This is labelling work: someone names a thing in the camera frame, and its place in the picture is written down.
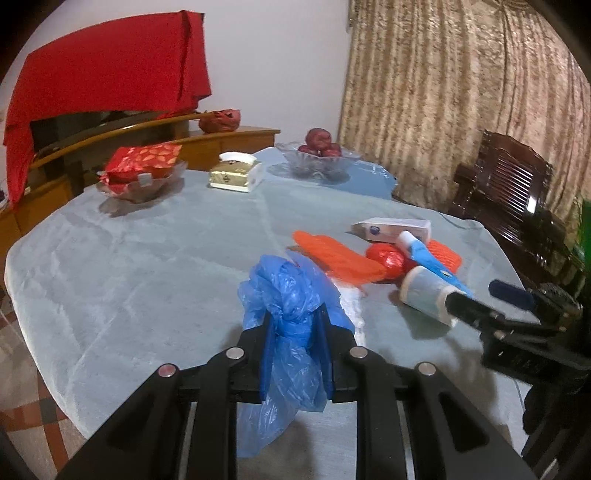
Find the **red cloth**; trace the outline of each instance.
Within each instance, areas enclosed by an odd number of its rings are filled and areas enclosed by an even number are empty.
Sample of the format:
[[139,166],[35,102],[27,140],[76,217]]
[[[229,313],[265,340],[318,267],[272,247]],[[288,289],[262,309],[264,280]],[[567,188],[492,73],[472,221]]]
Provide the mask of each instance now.
[[110,110],[176,112],[196,108],[209,95],[202,14],[121,18],[31,52],[4,132],[11,203],[22,197],[34,156],[31,121]]

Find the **green object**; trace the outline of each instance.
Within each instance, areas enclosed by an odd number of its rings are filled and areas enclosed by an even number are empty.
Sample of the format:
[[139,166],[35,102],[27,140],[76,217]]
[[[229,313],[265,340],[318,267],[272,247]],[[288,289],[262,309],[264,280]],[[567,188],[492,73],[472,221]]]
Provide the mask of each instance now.
[[584,254],[585,270],[589,272],[591,271],[591,201],[589,200],[584,200],[581,207],[579,245]]

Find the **metal screw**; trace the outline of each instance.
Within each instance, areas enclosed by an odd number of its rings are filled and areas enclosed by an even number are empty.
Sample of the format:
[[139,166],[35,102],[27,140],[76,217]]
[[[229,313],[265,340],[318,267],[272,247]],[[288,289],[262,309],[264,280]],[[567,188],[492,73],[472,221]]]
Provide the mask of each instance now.
[[437,368],[435,365],[430,364],[429,362],[423,362],[418,366],[418,371],[420,371],[423,375],[430,377],[431,375],[435,375]]
[[164,378],[172,377],[177,372],[177,367],[173,364],[160,365],[158,375]]
[[354,346],[349,350],[349,353],[353,358],[365,358],[368,356],[368,350],[362,346]]
[[244,356],[244,350],[242,350],[239,346],[233,346],[226,350],[226,356],[231,360],[238,360]]

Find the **blue plastic bag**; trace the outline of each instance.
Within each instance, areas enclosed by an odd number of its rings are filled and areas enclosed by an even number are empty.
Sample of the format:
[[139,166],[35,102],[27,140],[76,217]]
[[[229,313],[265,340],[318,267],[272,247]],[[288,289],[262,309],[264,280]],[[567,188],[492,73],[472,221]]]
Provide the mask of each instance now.
[[243,328],[261,325],[267,310],[275,324],[275,352],[267,399],[261,404],[238,405],[237,453],[256,455],[292,422],[298,410],[323,411],[326,393],[320,366],[311,356],[313,312],[323,303],[333,325],[355,328],[340,306],[333,283],[307,257],[288,251],[297,263],[263,255],[240,284],[244,306]]

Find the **orange sponge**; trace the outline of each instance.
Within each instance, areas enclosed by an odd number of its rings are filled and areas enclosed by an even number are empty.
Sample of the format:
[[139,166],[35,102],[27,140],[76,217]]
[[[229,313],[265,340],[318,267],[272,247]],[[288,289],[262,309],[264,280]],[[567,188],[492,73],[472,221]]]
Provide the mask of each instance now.
[[353,252],[334,238],[302,231],[294,232],[292,237],[306,254],[326,265],[329,274],[339,280],[360,287],[386,277],[386,267]]
[[431,240],[427,244],[427,249],[431,255],[437,258],[443,265],[445,265],[450,272],[457,273],[457,269],[462,264],[462,258],[455,253],[447,245],[439,243],[437,240]]

